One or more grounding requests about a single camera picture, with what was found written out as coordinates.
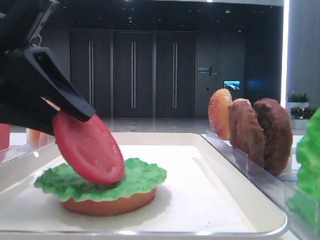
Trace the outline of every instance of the door handle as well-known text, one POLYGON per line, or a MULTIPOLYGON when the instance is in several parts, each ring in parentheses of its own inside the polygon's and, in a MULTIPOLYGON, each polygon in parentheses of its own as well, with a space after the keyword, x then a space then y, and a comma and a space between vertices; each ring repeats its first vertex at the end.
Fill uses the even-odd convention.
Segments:
POLYGON ((134 42, 131 42, 131 108, 134 109, 134 42))
POLYGON ((133 42, 133 109, 136 109, 136 90, 137 90, 137 65, 136 65, 136 41, 133 42))
POLYGON ((92 45, 91 40, 89 40, 89 104, 92 106, 92 45))
POLYGON ((91 41, 91 103, 95 107, 95 43, 91 41))
POLYGON ((175 78, 176 78, 176 43, 173 43, 172 52, 172 109, 175 109, 175 78))
POLYGON ((174 84, 174 109, 178 102, 178 42, 175 43, 175 84, 174 84))

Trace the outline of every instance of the green lettuce piece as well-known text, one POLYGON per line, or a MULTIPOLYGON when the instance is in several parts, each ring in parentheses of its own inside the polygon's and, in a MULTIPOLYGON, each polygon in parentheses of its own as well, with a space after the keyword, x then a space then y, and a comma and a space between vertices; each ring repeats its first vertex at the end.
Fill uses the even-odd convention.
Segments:
POLYGON ((125 160, 124 166, 124 175, 119 182, 99 185, 85 180, 70 165, 62 163, 44 171, 36 179, 34 187, 42 189, 45 194, 56 195, 61 202, 71 198, 75 202, 86 200, 102 202, 129 198, 137 193, 149 193, 167 177, 166 170, 156 164, 143 162, 139 158, 125 160))
POLYGON ((297 173, 297 186, 303 192, 296 191, 288 199, 287 207, 298 214, 309 227, 320 230, 316 222, 317 202, 320 202, 320 108, 311 117, 306 126, 306 135, 297 143, 296 160, 301 164, 297 173))

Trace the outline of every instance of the floor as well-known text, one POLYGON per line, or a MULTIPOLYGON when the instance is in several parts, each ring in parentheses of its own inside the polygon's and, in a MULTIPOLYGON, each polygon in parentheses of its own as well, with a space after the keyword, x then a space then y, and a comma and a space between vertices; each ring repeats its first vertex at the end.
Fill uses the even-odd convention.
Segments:
MULTIPOLYGON (((207 117, 167 118, 167 117, 115 117, 103 118, 109 130, 119 132, 147 133, 195 133, 205 134, 210 128, 207 117)), ((293 129, 294 135, 305 135, 304 129, 293 129)), ((12 133, 25 133, 23 127, 12 126, 12 133)))

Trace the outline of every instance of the gray door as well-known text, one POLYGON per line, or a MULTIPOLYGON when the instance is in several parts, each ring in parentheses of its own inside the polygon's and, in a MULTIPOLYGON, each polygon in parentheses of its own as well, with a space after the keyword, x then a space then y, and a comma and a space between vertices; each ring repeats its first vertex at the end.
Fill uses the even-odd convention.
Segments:
POLYGON ((192 33, 156 35, 156 116, 194 114, 195 37, 192 33))
POLYGON ((152 33, 114 33, 114 116, 152 117, 152 33))
POLYGON ((72 30, 71 82, 100 117, 111 116, 109 31, 72 30))

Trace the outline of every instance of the wall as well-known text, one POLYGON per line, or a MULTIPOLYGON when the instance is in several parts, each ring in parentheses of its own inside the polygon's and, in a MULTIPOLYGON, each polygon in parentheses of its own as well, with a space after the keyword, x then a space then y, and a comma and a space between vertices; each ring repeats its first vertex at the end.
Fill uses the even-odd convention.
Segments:
POLYGON ((232 91, 232 98, 244 94, 245 38, 241 32, 200 32, 196 35, 194 116, 207 117, 212 94, 224 87, 226 80, 239 80, 240 91, 232 91), (198 73, 198 68, 212 67, 218 75, 198 73))
POLYGON ((320 107, 320 1, 291 0, 287 93, 306 92, 309 105, 320 107))
POLYGON ((280 102, 282 74, 283 10, 246 31, 244 97, 253 104, 262 98, 280 102))
POLYGON ((46 28, 41 31, 42 47, 50 48, 57 58, 64 74, 71 79, 70 31, 67 28, 46 28))

